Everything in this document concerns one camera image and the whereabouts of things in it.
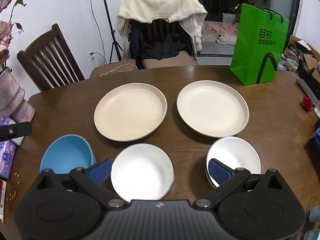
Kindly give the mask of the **blue plastic bowl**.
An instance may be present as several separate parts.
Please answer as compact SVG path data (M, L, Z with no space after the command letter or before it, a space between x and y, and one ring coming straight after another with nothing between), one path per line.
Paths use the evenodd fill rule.
M57 138L46 149L40 172L51 169L55 174L68 174L76 167L89 168L96 163L96 157L88 141L77 134Z

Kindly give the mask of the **studio light on tripod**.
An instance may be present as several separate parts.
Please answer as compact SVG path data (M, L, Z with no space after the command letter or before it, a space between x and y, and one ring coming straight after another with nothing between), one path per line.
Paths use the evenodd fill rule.
M108 24L109 24L109 28L110 28L110 33L111 33L111 36L112 36L112 47L111 47L111 53L110 53L110 63L111 63L111 60L112 60L112 55L113 55L113 51L116 52L116 55L117 55L117 58L118 58L118 61L122 61L122 57L121 57L121 51L123 51L123 49L121 48L121 46L119 45L119 42L116 40L116 36L115 36L115 29L113 28L112 26L112 21L111 21L111 18L110 18L110 13L109 13L109 10L108 10L108 6L107 6L107 0L103 0L103 3L104 3L104 7L105 7L105 11L106 11L106 16L107 16L107 20L108 20Z

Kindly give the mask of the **red gift box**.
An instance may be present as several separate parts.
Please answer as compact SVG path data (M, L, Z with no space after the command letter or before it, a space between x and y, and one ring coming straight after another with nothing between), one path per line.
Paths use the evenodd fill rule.
M5 194L7 189L7 182L0 180L0 220L1 223L4 223L4 207L5 207Z

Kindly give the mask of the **purple tissue pack front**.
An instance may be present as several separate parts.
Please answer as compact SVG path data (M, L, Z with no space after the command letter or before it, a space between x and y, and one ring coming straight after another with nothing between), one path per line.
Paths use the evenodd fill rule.
M0 174L2 178L9 178L16 145L10 140L1 142L0 148Z

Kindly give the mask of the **chair with cream blanket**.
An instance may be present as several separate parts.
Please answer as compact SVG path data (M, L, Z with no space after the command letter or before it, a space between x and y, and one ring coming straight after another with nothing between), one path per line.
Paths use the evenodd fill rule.
M122 0L116 25L122 59L145 69L195 65L206 16L198 0Z

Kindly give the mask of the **dark wooden chair left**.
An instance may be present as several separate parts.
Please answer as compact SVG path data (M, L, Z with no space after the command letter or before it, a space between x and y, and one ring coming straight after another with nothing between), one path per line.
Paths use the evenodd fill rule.
M41 91L85 79L58 24L40 35L17 59Z

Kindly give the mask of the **small red flower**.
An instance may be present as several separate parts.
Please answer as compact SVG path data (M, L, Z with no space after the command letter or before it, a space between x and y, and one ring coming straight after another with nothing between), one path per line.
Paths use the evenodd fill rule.
M310 112L313 109L313 103L312 100L306 96L303 97L302 102L300 103L301 107L306 111Z

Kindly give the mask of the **white bowl black rim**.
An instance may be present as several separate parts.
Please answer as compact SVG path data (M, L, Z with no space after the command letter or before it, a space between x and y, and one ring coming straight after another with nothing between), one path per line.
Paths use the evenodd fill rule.
M112 163L111 183L126 202L160 200L170 191L175 171L169 155L152 144L134 144Z
M223 137L210 146L206 155L206 175L212 187L220 182L210 175L209 162L217 159L231 169L243 167L253 174L261 173L261 161L254 147L239 137Z

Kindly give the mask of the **purple tissue pack rear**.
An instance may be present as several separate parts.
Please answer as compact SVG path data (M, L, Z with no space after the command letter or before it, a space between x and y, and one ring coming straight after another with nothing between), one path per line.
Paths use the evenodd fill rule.
M1 123L1 126L16 124L16 122L10 119L9 117L0 118L0 123ZM23 140L24 140L24 137L19 137L19 138L11 139L10 141L16 146L21 146Z

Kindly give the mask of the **blue Manhua tissue box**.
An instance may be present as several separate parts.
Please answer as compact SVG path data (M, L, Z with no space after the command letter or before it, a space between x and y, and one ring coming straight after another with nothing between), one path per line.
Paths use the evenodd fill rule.
M317 150L318 153L320 153L320 128L318 128L313 135L310 138L310 141L312 142L313 146Z

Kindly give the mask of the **purple tissue pack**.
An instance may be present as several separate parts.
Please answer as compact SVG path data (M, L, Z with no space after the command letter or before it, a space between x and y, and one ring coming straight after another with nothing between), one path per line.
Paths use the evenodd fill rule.
M1 142L0 148L0 174L2 178L9 178L16 145L10 140Z
M9 117L0 118L0 123L1 123L1 126L16 124L16 122L10 119ZM19 138L11 139L10 141L16 146L21 146L23 140L24 140L24 137L19 137Z

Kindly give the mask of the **cream plate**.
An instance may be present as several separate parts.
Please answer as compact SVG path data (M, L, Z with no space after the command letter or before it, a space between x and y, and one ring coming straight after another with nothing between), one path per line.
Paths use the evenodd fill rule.
M150 135L168 110L164 94L146 83L128 83L104 95L94 111L94 124L107 139L135 141Z
M242 95L217 81L186 85L177 96L176 107L191 129L208 137L237 135L249 122L249 107Z

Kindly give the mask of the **white plush toy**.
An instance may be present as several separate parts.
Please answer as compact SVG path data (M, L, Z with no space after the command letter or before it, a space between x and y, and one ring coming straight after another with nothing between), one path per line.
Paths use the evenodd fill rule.
M230 33L224 33L223 35L221 35L221 34L218 35L216 42L221 45L234 46L234 45L236 45L236 40L237 40L236 36L234 36Z

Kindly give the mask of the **purple textured vase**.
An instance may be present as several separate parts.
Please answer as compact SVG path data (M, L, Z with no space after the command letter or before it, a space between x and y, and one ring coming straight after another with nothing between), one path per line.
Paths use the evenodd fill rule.
M24 97L25 90L6 68L1 73L1 118L10 117L16 123L31 122L35 109Z

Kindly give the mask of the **green paper shopping bag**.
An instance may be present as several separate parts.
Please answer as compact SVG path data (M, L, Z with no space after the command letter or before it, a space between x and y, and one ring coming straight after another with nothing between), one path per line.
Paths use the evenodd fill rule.
M287 38L290 21L281 14L249 4L241 6L230 70L243 85L271 82Z

